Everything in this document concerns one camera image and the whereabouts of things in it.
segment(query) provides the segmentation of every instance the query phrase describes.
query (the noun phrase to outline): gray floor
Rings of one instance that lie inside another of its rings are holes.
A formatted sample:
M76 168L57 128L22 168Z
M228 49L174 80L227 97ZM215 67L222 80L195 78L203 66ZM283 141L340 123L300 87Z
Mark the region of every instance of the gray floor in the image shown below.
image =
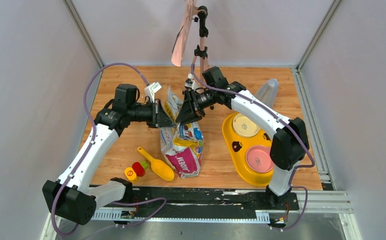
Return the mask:
M289 222L296 221L297 214L289 214ZM76 232L65 240L84 239L98 230L114 225L109 221L91 221L79 226ZM69 232L73 224L63 221L61 229ZM145 222L139 226L125 229L114 228L101 231L88 239L104 240L219 240L219 239L306 239L306 240L344 240L338 214L305 214L294 228L284 232L270 230L266 224L241 223L182 223L182 222Z

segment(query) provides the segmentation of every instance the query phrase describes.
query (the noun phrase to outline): robotic arm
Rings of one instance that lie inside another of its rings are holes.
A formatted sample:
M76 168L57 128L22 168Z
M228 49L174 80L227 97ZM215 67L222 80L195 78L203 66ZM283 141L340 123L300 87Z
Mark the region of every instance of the robotic arm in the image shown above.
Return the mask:
M154 99L154 93L159 89L155 83L146 88L149 101L137 103L139 90L131 84L120 84L116 88L115 98L97 113L94 120L97 132L95 140L93 131L75 157L71 165L59 176L57 181L46 181L43 194L51 212L53 201L62 183L70 176L69 182L59 197L56 215L75 223L85 225L99 209L111 202L121 199L131 200L132 184L121 178L113 178L107 184L89 189L91 179L109 148L120 137L123 130L132 121L146 122L150 128L169 128L175 124L164 112L159 99ZM77 171L71 174L78 164L88 145L92 143Z
M294 173L294 167L304 158L305 151L291 131L280 120L288 123L300 137L306 148L309 149L303 120L300 118L291 120L268 107L274 115L278 116L275 119L272 114L255 104L255 102L259 102L263 105L245 86L236 81L229 84L221 70L216 66L204 71L203 76L207 85L239 93L252 99L252 101L213 89L206 89L202 93L198 93L193 89L187 89L184 90L184 103L176 122L184 125L199 121L205 116L204 109L207 107L212 109L216 103L238 111L255 122L268 134L272 141L270 157L275 167L271 182L267 187L268 200L274 207L282 204L291 191L289 180Z

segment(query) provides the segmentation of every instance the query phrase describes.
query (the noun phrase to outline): yellow tray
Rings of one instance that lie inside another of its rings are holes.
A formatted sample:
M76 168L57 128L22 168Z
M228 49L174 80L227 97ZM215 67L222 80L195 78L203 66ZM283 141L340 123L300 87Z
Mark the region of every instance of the yellow tray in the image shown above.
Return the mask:
M222 135L224 136L235 169L247 183L255 186L266 186L271 181L274 170L262 174L253 171L247 165L246 152L254 145L271 147L271 140L265 136L265 132L262 129L259 130L258 134L250 138L243 138L237 135L232 128L232 121L237 114L237 112L230 114L222 123Z

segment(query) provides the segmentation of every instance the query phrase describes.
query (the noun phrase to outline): red ball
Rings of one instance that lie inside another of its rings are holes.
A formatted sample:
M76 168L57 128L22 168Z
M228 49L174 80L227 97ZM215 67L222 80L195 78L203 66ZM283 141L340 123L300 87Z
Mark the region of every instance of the red ball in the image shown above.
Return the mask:
M141 163L135 162L132 164L132 169L135 171L137 176L142 177L146 174L146 171L144 170L143 166L141 166Z

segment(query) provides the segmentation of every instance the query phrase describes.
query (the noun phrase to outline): yellow scoop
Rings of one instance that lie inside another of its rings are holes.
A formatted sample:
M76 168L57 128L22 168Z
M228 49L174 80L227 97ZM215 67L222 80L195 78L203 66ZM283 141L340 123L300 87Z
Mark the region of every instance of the yellow scoop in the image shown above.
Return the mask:
M148 152L146 152L142 147L138 147L137 151L145 157L151 165L151 169L159 177L163 178L166 181L172 181L175 177L174 171L166 165L162 160L155 159Z

